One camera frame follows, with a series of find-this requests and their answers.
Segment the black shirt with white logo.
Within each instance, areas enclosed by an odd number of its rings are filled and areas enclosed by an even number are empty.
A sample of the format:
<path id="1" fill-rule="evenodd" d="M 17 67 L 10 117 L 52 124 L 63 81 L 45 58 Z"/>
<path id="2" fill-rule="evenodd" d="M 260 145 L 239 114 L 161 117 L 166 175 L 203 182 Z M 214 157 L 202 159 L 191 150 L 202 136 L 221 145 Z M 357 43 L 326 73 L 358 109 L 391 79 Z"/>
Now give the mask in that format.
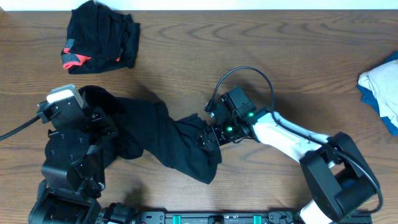
<path id="1" fill-rule="evenodd" d="M 162 165 L 197 181 L 210 184 L 215 178 L 221 152 L 199 143 L 207 123 L 197 114 L 176 121 L 163 101 L 116 97 L 93 85 L 78 92 L 89 106 L 98 106 L 110 116 L 118 129 L 118 135 L 105 147 L 105 167 L 117 157 L 137 159 L 149 151 Z"/>

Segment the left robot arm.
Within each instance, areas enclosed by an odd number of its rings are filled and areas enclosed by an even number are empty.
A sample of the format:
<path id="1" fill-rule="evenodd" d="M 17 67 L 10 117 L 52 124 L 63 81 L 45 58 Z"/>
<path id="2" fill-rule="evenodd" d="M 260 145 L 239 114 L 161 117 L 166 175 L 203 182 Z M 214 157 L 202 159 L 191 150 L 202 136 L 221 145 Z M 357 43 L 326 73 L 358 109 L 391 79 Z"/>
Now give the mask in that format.
<path id="1" fill-rule="evenodd" d="M 29 223 L 139 223 L 135 208 L 120 202 L 102 208 L 106 187 L 104 150 L 118 134 L 113 120 L 99 107 L 71 96 L 40 105 L 37 113 L 51 122 L 42 165 L 44 180 Z"/>

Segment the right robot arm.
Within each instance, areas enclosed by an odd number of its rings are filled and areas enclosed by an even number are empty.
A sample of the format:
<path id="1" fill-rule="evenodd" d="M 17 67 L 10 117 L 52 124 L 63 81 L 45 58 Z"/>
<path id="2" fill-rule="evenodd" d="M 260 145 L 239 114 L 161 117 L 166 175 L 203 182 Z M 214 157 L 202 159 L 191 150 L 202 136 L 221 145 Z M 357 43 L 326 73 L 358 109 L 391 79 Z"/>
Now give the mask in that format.
<path id="1" fill-rule="evenodd" d="M 257 109 L 251 101 L 210 101 L 205 111 L 216 119 L 201 136 L 205 148 L 252 139 L 300 164 L 312 195 L 295 218 L 302 223 L 338 223 L 360 215 L 367 217 L 372 213 L 358 208 L 374 195 L 382 199 L 376 176 L 345 133 L 314 133 L 287 121 L 272 107 Z"/>

